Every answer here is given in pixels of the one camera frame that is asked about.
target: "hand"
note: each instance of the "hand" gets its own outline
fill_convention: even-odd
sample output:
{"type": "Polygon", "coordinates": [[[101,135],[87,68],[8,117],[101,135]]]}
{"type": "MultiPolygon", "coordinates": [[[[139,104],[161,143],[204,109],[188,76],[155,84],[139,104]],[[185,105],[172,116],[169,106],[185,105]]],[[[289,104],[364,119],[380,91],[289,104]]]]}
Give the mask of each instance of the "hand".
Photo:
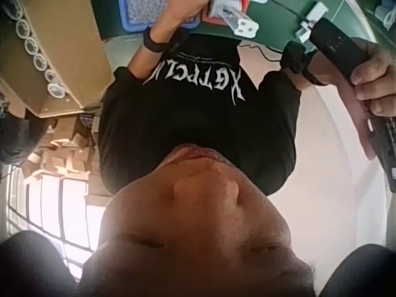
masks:
{"type": "Polygon", "coordinates": [[[209,0],[168,0],[165,13],[183,24],[195,17],[208,3],[209,0]]]}
{"type": "Polygon", "coordinates": [[[358,131],[364,152],[372,160],[376,154],[369,139],[368,108],[377,116],[396,116],[396,67],[390,53],[379,45],[359,38],[354,41],[372,58],[354,70],[353,87],[342,78],[338,80],[337,88],[358,131]]]}

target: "eye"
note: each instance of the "eye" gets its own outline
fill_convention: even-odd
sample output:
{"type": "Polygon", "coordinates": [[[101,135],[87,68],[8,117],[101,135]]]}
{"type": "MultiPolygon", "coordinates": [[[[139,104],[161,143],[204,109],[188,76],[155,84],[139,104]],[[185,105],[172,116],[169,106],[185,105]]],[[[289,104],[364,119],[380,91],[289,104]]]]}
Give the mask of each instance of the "eye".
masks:
{"type": "Polygon", "coordinates": [[[134,234],[120,234],[114,238],[115,241],[128,241],[139,244],[141,246],[146,246],[151,249],[161,249],[163,248],[163,244],[157,243],[151,239],[142,238],[140,236],[134,234]]]}
{"type": "Polygon", "coordinates": [[[279,248],[279,245],[277,244],[268,244],[262,247],[252,247],[250,248],[250,251],[255,253],[255,254],[260,254],[262,252],[269,252],[269,251],[274,251],[279,248]]]}

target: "window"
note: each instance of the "window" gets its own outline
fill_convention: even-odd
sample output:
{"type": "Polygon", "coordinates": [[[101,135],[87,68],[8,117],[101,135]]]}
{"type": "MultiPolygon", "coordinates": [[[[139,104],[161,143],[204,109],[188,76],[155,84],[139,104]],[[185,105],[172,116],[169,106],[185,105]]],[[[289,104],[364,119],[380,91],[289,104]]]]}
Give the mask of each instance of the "window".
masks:
{"type": "Polygon", "coordinates": [[[86,206],[87,183],[44,175],[24,184],[19,168],[11,168],[7,191],[10,235],[32,230],[48,238],[76,280],[84,262],[98,248],[104,207],[86,206]]]}

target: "white lettering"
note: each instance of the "white lettering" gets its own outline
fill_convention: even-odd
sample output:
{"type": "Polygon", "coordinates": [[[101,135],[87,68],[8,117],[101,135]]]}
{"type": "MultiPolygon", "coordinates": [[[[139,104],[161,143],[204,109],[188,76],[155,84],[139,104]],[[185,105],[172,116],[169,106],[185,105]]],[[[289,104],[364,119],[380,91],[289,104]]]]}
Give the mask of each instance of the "white lettering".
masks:
{"type": "Polygon", "coordinates": [[[236,76],[236,73],[234,70],[230,69],[231,75],[233,77],[234,80],[234,85],[231,87],[231,96],[232,96],[232,100],[234,103],[234,106],[236,106],[235,103],[235,92],[236,92],[236,97],[238,99],[241,99],[243,101],[245,101],[245,98],[243,98],[242,96],[242,91],[241,88],[239,87],[239,80],[241,79],[241,68],[239,68],[239,73],[238,76],[236,76]]]}
{"type": "Polygon", "coordinates": [[[144,82],[144,84],[148,83],[150,80],[152,80],[155,77],[155,80],[158,80],[158,76],[160,75],[160,72],[162,70],[162,67],[165,65],[165,61],[162,61],[160,64],[156,66],[154,69],[153,73],[151,73],[150,77],[144,82]]]}
{"type": "Polygon", "coordinates": [[[195,85],[198,85],[198,75],[200,73],[198,65],[194,63],[194,74],[190,74],[187,76],[187,81],[192,82],[195,85]]]}
{"type": "Polygon", "coordinates": [[[186,79],[186,77],[188,76],[188,69],[187,66],[184,64],[180,64],[176,70],[182,70],[181,74],[176,74],[173,78],[179,81],[182,81],[183,79],[186,79]]]}
{"type": "Polygon", "coordinates": [[[168,65],[170,65],[171,67],[169,68],[168,74],[166,75],[165,79],[171,77],[174,74],[174,67],[179,64],[177,61],[175,61],[174,59],[170,59],[170,60],[166,60],[166,62],[168,63],[168,65]]]}
{"type": "Polygon", "coordinates": [[[199,83],[204,86],[208,87],[209,89],[213,90],[212,83],[209,82],[209,77],[210,77],[210,71],[212,70],[212,67],[210,66],[208,71],[205,73],[205,79],[202,80],[201,78],[199,79],[199,83]]]}
{"type": "Polygon", "coordinates": [[[224,90],[224,88],[230,82],[230,75],[227,72],[227,68],[220,68],[216,71],[217,78],[216,78],[216,85],[214,86],[218,90],[224,90]]]}

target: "red object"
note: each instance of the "red object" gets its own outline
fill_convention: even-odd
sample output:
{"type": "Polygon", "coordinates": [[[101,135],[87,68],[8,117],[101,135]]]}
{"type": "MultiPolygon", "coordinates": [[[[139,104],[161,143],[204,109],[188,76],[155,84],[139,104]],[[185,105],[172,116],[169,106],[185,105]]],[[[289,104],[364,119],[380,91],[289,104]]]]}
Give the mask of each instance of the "red object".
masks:
{"type": "MultiPolygon", "coordinates": [[[[249,8],[250,0],[241,0],[242,2],[242,11],[246,13],[249,8]]],[[[219,17],[208,17],[208,11],[209,11],[209,5],[204,8],[202,11],[202,20],[203,22],[210,23],[210,24],[216,24],[216,25],[223,25],[227,26],[227,23],[224,22],[223,19],[219,17]]]]}

